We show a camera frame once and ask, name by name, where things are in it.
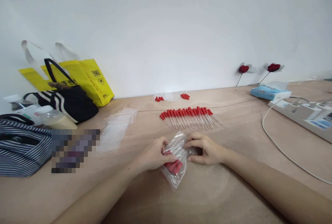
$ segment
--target flower stem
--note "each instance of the flower stem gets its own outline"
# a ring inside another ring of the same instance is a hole
[[[241,76],[240,76],[240,79],[239,79],[239,81],[238,81],[238,83],[236,84],[236,86],[235,87],[237,87],[238,86],[238,84],[239,84],[239,82],[240,82],[240,80],[241,80],[241,77],[242,77],[242,73],[241,73]]]
[[[266,76],[268,76],[268,75],[269,75],[269,73],[270,73],[270,72],[268,72]],[[266,76],[265,76],[265,77],[266,77]],[[264,77],[263,79],[265,79],[265,77]],[[263,80],[261,80],[259,84],[261,84],[261,83],[262,83],[262,81],[263,81]]]

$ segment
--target qr code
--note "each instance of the qr code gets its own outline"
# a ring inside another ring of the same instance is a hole
[[[94,76],[100,76],[99,70],[93,70],[92,73]]]

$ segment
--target person's right hand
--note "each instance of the person's right hand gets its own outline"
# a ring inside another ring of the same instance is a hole
[[[191,134],[183,148],[200,147],[203,149],[202,156],[190,156],[188,161],[199,164],[219,164],[224,162],[227,149],[213,142],[208,136],[199,132]]]

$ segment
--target bottle cap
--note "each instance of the bottle cap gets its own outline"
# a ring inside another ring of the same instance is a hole
[[[42,107],[39,107],[36,109],[36,112],[39,113],[39,114],[42,114],[42,113],[47,113],[49,111],[52,111],[53,110],[53,107],[51,107],[50,105],[46,105],[46,106],[42,106]]]
[[[11,95],[11,96],[4,97],[3,99],[10,103],[10,102],[21,100],[22,97],[19,96],[18,94],[14,94],[14,95]]]

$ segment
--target table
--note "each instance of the table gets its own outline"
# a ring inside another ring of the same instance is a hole
[[[226,129],[204,131],[211,139],[265,163],[332,199],[332,186],[310,176],[272,144],[261,120],[267,100],[250,95],[251,86],[189,92],[190,100],[153,102],[152,96],[112,100],[80,129],[99,129],[102,120],[120,108],[139,108],[118,152],[89,157],[75,174],[51,174],[50,161],[28,178],[0,177],[0,223],[50,223],[81,195],[118,171],[154,139],[172,131],[160,118],[169,108],[206,106]],[[331,98],[332,82],[291,83],[293,95],[312,101]],[[266,129],[295,161],[332,181],[332,145],[271,110]],[[158,171],[138,176],[114,206],[111,223],[286,223],[287,221],[242,178],[224,165],[189,163],[176,192]]]

